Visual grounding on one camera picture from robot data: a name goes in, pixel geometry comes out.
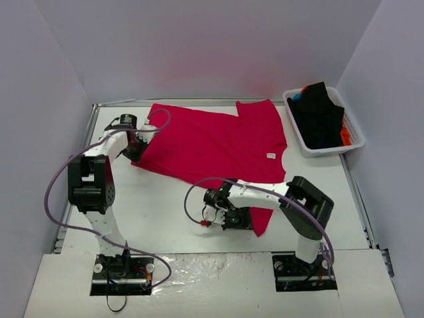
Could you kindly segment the red t shirt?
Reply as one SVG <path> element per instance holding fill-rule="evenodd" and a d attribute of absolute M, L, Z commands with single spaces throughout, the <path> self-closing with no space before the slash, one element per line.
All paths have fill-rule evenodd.
<path fill-rule="evenodd" d="M 237 114 L 153 104 L 150 124 L 162 127 L 135 165 L 217 189 L 219 178 L 280 183 L 287 148 L 282 120 L 269 100 L 236 103 Z"/>

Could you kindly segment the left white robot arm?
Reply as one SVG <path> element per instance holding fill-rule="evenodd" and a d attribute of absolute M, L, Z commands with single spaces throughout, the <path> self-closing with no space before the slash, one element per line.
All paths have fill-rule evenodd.
<path fill-rule="evenodd" d="M 109 264 L 118 277 L 128 276 L 133 260 L 113 212 L 116 190 L 112 163 L 120 155 L 140 160 L 154 137 L 156 127 L 145 120 L 137 129 L 137 117 L 123 114 L 109 124 L 93 147 L 68 164 L 68 199 L 89 221 L 99 243 L 99 261 Z"/>

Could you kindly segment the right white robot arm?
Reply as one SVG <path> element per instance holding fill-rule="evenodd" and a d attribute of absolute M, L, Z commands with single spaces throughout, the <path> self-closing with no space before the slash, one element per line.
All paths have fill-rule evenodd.
<path fill-rule="evenodd" d="M 334 202 L 304 177 L 276 184 L 224 179 L 219 189 L 205 192 L 203 202 L 220 215 L 215 222 L 224 229 L 251 227 L 254 208 L 281 211 L 299 235 L 293 258 L 295 269 L 308 274 L 317 267 Z"/>

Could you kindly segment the white plastic basket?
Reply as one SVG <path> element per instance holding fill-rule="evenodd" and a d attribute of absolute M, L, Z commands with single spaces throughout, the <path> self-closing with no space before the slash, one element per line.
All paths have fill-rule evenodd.
<path fill-rule="evenodd" d="M 330 100 L 335 105 L 338 105 L 344 108 L 343 127 L 347 129 L 347 131 L 349 132 L 349 137 L 350 137 L 350 144 L 347 146 L 338 146 L 338 147 L 320 148 L 320 149 L 308 148 L 306 144 L 304 143 L 303 137 L 297 127 L 297 123 L 295 122 L 295 118 L 293 116 L 292 110 L 290 109 L 288 105 L 288 98 L 292 98 L 296 94 L 300 93 L 301 88 L 289 89 L 282 93 L 283 101 L 286 104 L 286 112 L 288 114 L 288 117 L 290 118 L 291 125 L 295 132 L 296 139 L 299 144 L 300 152 L 302 156 L 306 158 L 344 154 L 350 150 L 354 150 L 364 146 L 364 143 L 365 143 L 365 137 L 364 137 L 364 134 L 362 133 L 360 125 L 358 124 L 357 120 L 354 118 L 354 115 L 350 107 L 345 103 L 340 93 L 334 87 L 331 87 L 331 86 L 327 86 L 326 90 Z"/>

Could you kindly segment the black t shirt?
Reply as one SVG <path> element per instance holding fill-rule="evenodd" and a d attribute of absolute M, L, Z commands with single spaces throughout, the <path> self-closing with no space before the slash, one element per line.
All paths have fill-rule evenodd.
<path fill-rule="evenodd" d="M 343 107 L 335 105 L 327 95 L 324 82 L 305 86 L 301 98 L 288 98 L 304 143 L 310 149 L 342 146 Z"/>

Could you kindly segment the blue t shirt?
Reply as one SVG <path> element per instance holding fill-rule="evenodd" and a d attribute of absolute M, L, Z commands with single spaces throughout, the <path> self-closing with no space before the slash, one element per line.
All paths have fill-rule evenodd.
<path fill-rule="evenodd" d="M 297 93 L 297 94 L 295 94 L 293 97 L 292 97 L 292 99 L 294 100 L 294 101 L 297 101 L 297 100 L 299 100 L 301 98 L 301 93 Z"/>

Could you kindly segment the orange t shirt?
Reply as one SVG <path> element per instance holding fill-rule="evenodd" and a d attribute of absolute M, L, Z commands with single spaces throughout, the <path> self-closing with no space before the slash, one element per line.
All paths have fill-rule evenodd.
<path fill-rule="evenodd" d="M 342 126 L 342 129 L 341 129 L 341 140 L 343 142 L 343 146 L 350 146 L 351 145 L 350 133 L 345 126 Z"/>

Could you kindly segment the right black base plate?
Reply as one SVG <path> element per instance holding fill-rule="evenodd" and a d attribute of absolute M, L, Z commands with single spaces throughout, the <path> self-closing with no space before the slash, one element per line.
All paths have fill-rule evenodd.
<path fill-rule="evenodd" d="M 272 265 L 277 292 L 337 290 L 334 271 L 321 254 L 310 264 L 298 259 L 294 252 L 273 253 Z"/>

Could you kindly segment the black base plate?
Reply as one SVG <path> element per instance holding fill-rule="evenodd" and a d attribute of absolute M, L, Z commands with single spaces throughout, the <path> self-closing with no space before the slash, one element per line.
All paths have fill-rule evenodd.
<path fill-rule="evenodd" d="M 133 296 L 152 293 L 154 259 L 147 256 L 131 256 L 126 268 L 118 268 L 112 262 L 97 257 L 93 267 L 90 296 Z"/>
<path fill-rule="evenodd" d="M 310 264 L 298 259 L 294 252 L 273 253 L 272 265 L 277 292 L 337 290 L 334 271 L 321 254 Z"/>

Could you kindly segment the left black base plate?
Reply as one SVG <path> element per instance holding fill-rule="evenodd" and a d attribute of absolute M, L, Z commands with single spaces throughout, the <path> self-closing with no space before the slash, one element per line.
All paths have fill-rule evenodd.
<path fill-rule="evenodd" d="M 126 268 L 118 268 L 112 262 L 97 257 L 93 267 L 90 296 L 133 296 L 152 293 L 154 259 L 147 256 L 131 256 Z"/>

